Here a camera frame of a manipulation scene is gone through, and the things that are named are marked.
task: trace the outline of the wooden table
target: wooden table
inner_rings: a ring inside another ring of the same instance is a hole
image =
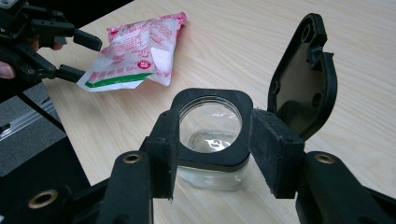
[[[138,150],[160,113],[187,88],[236,89],[266,109],[271,77],[301,19],[322,16],[334,53],[338,95],[324,127],[305,151],[343,160],[366,187],[396,198],[396,2],[135,0],[82,30],[106,41],[106,28],[184,11],[171,85],[144,81],[137,89],[86,92],[44,80],[92,184],[110,176],[114,160]],[[41,49],[55,65],[86,70],[97,52],[71,43]],[[254,160],[235,192],[197,189],[179,177],[175,199],[154,200],[155,223],[298,223],[294,200],[276,200]]]

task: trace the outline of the hand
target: hand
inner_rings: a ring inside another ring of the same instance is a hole
[[[35,51],[38,51],[39,43],[37,38],[31,40],[30,44]],[[62,44],[58,42],[54,42],[52,49],[58,50],[61,48],[62,48]],[[0,61],[0,78],[12,79],[14,77],[15,77],[15,70],[8,63],[3,63]]]

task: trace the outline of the gray carpet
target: gray carpet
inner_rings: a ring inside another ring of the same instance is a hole
[[[24,93],[38,105],[49,99],[47,90],[42,83],[33,86]],[[0,126],[32,110],[30,106],[15,96],[0,104]],[[59,120],[56,111],[50,114]],[[0,176],[8,174],[24,161],[29,160],[65,136],[65,133],[55,125],[47,119],[41,118],[0,141]]]

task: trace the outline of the hinged lid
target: hinged lid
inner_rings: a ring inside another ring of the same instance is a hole
[[[332,54],[323,52],[327,36],[322,18],[308,14],[300,22],[271,80],[269,112],[305,141],[332,112],[337,78]]]

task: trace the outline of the pink packaging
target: pink packaging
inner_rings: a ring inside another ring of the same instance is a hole
[[[110,45],[78,81],[86,91],[134,89],[145,79],[168,86],[184,12],[107,28]]]

